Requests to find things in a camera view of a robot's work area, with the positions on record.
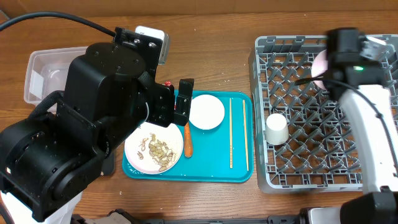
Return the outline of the orange carrot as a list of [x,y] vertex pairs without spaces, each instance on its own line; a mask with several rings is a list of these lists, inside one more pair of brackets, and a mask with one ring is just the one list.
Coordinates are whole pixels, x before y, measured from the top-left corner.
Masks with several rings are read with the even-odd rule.
[[189,122],[184,126],[184,155],[186,158],[191,158],[193,155],[193,144]]

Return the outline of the white cup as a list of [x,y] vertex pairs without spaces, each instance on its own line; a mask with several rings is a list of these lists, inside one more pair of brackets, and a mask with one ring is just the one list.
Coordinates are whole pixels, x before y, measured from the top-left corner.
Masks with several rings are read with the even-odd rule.
[[287,119],[279,113],[270,114],[266,119],[266,141],[269,144],[281,145],[289,138]]

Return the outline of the pink-rimmed white bowl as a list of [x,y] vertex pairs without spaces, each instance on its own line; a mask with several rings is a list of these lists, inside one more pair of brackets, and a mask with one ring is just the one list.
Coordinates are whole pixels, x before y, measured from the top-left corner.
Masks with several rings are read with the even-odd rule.
[[328,61],[326,58],[326,50],[321,51],[313,60],[311,67],[312,78],[324,73],[328,68]]

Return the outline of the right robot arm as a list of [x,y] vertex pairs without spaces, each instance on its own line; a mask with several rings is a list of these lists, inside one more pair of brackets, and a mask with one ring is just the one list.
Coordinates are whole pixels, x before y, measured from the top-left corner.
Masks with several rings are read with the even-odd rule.
[[379,49],[369,44],[355,28],[327,33],[323,83],[348,119],[363,173],[364,194],[341,206],[341,223],[397,223],[397,130]]

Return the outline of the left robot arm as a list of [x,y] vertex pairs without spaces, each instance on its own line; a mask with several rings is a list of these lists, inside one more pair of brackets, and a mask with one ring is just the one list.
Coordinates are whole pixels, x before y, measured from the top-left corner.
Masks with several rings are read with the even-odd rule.
[[96,180],[103,161],[142,123],[187,123],[194,81],[156,83],[142,52],[96,43],[69,66],[63,91],[1,132],[1,190],[42,222]]

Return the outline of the wooden chopstick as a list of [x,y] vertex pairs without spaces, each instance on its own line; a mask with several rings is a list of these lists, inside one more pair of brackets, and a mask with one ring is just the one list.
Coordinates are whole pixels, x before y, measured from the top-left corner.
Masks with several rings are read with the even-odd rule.
[[249,153],[248,153],[248,135],[247,135],[247,119],[246,119],[246,102],[243,103],[243,125],[244,125],[244,145],[245,145],[245,155],[246,155],[246,170],[249,172]]
[[229,168],[233,168],[233,118],[232,98],[229,99]]

